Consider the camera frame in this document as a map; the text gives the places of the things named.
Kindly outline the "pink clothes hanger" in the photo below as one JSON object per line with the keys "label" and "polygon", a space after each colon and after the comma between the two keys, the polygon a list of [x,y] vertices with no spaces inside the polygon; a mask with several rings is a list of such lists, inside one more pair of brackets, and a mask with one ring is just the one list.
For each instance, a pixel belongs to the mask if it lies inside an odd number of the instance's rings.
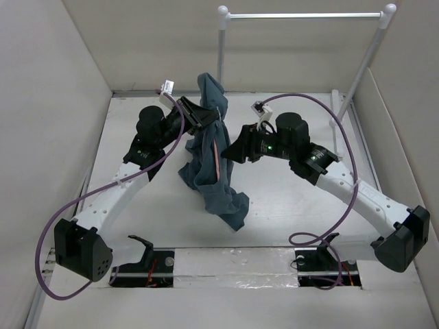
{"label": "pink clothes hanger", "polygon": [[[216,110],[217,110],[217,113],[219,115],[219,120],[221,121],[220,110],[218,107],[216,107]],[[214,160],[215,160],[215,174],[216,174],[217,181],[219,182],[221,179],[220,155],[218,152],[217,139],[215,137],[215,134],[213,137],[213,155],[214,155]]]}

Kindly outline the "blue t shirt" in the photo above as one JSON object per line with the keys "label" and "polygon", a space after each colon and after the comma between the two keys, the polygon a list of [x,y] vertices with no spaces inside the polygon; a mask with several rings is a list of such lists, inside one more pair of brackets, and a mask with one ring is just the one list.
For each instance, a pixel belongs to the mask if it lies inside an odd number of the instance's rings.
{"label": "blue t shirt", "polygon": [[[224,122],[228,100],[224,96],[225,90],[222,85],[209,73],[202,73],[198,76],[198,87],[201,92],[201,107],[209,110],[216,110],[218,107],[221,121],[216,120],[186,142],[185,149],[192,155],[192,160],[186,163],[178,174],[189,188],[201,194],[208,213],[217,215],[232,230],[238,231],[244,227],[250,199],[245,193],[238,193],[230,186],[233,162],[221,157],[221,153],[230,146],[230,137]],[[214,134],[217,139],[221,168],[219,182],[215,174],[213,155]]]}

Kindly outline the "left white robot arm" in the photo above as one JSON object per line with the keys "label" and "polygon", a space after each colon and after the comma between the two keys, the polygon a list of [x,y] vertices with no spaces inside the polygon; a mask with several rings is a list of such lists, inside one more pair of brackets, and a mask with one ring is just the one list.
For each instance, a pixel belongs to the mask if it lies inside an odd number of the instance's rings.
{"label": "left white robot arm", "polygon": [[98,193],[72,220],[61,219],[54,228],[57,264],[91,282],[101,280],[113,267],[130,264],[143,272],[152,266],[151,242],[136,235],[110,240],[110,229],[131,199],[161,169],[165,148],[182,134],[197,134],[220,117],[218,111],[186,97],[176,102],[163,97],[161,103],[171,110],[169,114],[158,106],[140,111],[137,133],[110,188]]}

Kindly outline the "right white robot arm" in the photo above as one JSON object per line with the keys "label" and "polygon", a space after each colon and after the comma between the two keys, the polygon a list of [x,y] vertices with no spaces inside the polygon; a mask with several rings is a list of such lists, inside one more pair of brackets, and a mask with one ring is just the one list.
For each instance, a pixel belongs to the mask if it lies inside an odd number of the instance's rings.
{"label": "right white robot arm", "polygon": [[258,130],[255,124],[243,125],[237,140],[222,152],[223,158],[237,163],[255,162],[262,156],[288,160],[298,177],[352,204],[354,211],[375,228],[375,234],[361,234],[352,241],[334,233],[333,246],[316,254],[322,268],[333,269],[346,260],[378,260],[402,273],[426,244],[429,212],[422,206],[409,208],[355,180],[335,154],[311,142],[309,126],[299,114],[279,115],[276,131],[271,134]]}

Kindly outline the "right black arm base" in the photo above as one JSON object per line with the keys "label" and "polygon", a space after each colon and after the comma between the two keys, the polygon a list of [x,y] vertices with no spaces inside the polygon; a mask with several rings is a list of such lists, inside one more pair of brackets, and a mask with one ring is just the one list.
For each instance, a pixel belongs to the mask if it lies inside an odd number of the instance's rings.
{"label": "right black arm base", "polygon": [[341,262],[341,271],[333,252],[328,244],[339,234],[332,233],[317,246],[296,248],[295,259],[290,267],[297,271],[299,287],[329,289],[337,287],[360,287],[361,279],[357,263]]}

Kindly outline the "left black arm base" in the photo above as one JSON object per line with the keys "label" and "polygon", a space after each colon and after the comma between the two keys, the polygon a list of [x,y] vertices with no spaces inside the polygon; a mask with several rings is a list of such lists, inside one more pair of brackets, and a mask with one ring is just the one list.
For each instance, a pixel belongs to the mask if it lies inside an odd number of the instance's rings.
{"label": "left black arm base", "polygon": [[112,269],[109,285],[114,288],[172,288],[174,286],[175,249],[156,249],[139,236],[128,238],[143,246],[139,261]]}

